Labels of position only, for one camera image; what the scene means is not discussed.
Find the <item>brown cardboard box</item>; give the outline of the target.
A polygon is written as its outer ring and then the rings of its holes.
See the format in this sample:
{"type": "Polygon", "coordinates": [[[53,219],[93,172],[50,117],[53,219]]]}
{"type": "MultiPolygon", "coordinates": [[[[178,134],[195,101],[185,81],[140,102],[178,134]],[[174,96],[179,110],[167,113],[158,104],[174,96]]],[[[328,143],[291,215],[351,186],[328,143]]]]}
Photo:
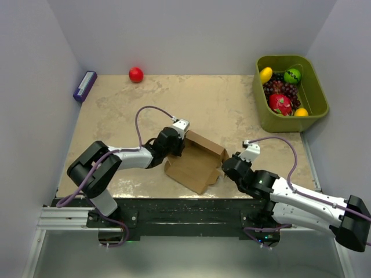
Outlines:
{"type": "Polygon", "coordinates": [[[230,158],[219,144],[189,130],[181,156],[168,156],[165,174],[189,190],[201,195],[223,177],[221,165],[230,158]]]}

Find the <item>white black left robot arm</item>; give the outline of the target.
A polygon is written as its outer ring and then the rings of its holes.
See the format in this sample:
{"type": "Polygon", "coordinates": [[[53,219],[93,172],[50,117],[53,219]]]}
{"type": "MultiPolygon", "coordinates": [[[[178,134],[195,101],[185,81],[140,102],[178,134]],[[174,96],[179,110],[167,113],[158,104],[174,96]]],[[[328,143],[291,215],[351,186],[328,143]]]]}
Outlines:
{"type": "Polygon", "coordinates": [[[117,202],[108,185],[118,170],[151,169],[170,155],[181,156],[189,124],[183,120],[163,128],[156,138],[138,148],[114,148],[95,141],[67,169],[67,175],[100,212],[107,227],[119,223],[117,202]]]}

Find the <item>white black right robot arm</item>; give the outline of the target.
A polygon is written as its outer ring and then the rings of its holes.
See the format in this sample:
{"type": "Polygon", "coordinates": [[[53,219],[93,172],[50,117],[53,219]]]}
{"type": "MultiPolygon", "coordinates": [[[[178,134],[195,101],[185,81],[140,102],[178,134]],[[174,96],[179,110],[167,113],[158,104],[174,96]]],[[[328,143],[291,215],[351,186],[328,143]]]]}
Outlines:
{"type": "Polygon", "coordinates": [[[285,178],[266,170],[254,171],[251,165],[236,153],[221,168],[240,192],[266,200],[258,213],[262,226],[300,226],[325,233],[352,251],[366,250],[370,212],[361,198],[350,195],[344,199],[289,185],[285,178]]]}

